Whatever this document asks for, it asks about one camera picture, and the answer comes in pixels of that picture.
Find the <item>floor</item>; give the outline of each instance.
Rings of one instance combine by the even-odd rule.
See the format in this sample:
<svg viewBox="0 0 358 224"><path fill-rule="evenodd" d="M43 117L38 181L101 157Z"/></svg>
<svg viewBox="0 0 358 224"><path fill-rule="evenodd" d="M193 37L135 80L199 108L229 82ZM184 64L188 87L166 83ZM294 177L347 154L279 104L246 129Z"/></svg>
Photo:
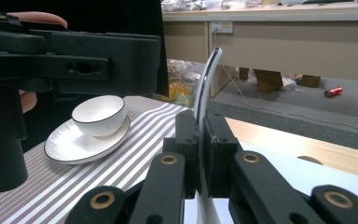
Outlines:
<svg viewBox="0 0 358 224"><path fill-rule="evenodd" d="M340 95L324 96L337 86ZM260 92L252 74L234 77L209 98L207 112L358 149L358 81L322 77L318 88L290 87Z"/></svg>

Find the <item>teacup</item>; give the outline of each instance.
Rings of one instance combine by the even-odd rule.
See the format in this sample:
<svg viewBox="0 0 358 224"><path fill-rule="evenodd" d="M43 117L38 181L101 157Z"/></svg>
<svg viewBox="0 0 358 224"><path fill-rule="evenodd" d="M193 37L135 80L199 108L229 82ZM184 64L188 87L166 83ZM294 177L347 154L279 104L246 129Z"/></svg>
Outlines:
<svg viewBox="0 0 358 224"><path fill-rule="evenodd" d="M72 112L72 120L84 134L106 137L114 134L124 123L124 100L118 96L99 96L78 105Z"/></svg>

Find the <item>wooden table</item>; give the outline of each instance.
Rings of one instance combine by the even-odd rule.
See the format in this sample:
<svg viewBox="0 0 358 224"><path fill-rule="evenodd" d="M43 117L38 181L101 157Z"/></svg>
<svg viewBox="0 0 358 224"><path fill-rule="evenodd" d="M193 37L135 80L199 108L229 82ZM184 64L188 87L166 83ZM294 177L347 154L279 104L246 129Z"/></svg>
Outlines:
<svg viewBox="0 0 358 224"><path fill-rule="evenodd" d="M235 119L226 120L231 131L241 142L273 149L291 157L311 157L325 166L358 175L357 149L285 133Z"/></svg>

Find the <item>saucer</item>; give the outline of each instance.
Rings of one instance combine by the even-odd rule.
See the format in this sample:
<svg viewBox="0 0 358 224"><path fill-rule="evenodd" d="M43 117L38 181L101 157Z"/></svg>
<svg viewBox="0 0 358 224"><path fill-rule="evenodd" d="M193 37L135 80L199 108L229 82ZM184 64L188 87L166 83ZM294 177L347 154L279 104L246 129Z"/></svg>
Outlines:
<svg viewBox="0 0 358 224"><path fill-rule="evenodd" d="M45 153L52 160L64 164L81 164L98 160L114 151L126 138L130 129L126 119L116 133L107 137L83 134L72 119L67 120L48 137Z"/></svg>

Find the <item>striped fabric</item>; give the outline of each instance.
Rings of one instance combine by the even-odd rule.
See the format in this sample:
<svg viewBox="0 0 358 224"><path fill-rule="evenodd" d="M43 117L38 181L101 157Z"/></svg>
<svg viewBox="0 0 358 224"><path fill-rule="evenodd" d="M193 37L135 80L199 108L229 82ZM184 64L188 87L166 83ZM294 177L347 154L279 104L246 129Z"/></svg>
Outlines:
<svg viewBox="0 0 358 224"><path fill-rule="evenodd" d="M185 107L144 97L125 97L131 128L112 154L65 165L49 159L43 143L25 153L28 180L0 193L0 223L63 223L80 197L98 186L129 189L145 179L164 137L174 136L174 117Z"/></svg>

